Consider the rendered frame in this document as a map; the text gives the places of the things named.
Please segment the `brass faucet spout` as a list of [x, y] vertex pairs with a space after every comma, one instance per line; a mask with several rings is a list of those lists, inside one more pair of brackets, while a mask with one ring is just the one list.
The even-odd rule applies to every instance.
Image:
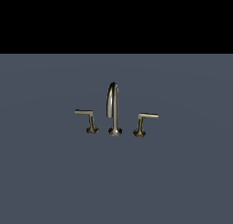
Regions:
[[107, 90], [106, 116], [113, 118], [113, 126], [108, 130], [112, 137], [119, 137], [122, 129], [118, 126], [118, 87], [116, 82], [112, 82]]

